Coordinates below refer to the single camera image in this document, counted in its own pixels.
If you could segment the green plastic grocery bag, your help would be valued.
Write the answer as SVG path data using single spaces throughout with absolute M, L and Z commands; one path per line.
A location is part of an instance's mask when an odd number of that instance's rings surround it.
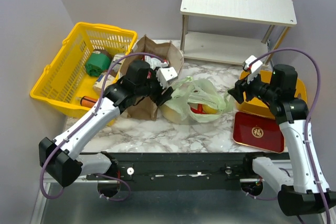
M 227 93 L 219 93 L 207 79 L 186 77 L 172 85 L 174 92 L 171 99 L 160 106 L 161 114 L 168 121 L 193 125 L 209 123 L 218 120 L 225 113 L 233 110 L 233 98 Z M 195 114 L 191 111 L 191 104 L 206 104 L 217 109 L 219 114 Z

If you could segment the red chili pepper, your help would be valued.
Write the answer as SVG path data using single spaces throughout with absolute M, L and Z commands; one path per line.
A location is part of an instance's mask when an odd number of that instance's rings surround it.
M 203 105 L 202 104 L 191 104 L 190 105 L 190 109 L 193 113 L 195 114 L 207 114 L 204 110 L 203 110 Z

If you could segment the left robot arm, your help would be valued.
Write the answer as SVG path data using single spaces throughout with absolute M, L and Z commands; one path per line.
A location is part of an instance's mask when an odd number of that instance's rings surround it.
M 44 138 L 38 145 L 39 161 L 62 187 L 71 185 L 79 176 L 99 173 L 104 179 L 116 175 L 116 166 L 103 153 L 80 156 L 88 142 L 107 123 L 120 116 L 137 100 L 149 97 L 157 106 L 171 98 L 171 83 L 178 78 L 173 67 L 153 70 L 144 60 L 132 61 L 126 74 L 109 85 L 95 105 L 72 127 L 53 140 Z

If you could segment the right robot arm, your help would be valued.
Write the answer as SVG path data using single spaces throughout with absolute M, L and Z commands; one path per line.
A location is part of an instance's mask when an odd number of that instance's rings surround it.
M 335 206 L 335 192 L 326 182 L 314 150 L 308 106 L 295 96 L 297 76 L 294 67 L 279 64 L 269 83 L 262 82 L 259 73 L 250 73 L 228 90 L 239 104 L 253 98 L 267 104 L 286 140 L 292 177 L 266 156 L 254 156 L 241 165 L 246 177 L 259 175 L 272 187 L 286 216 L 320 214 Z

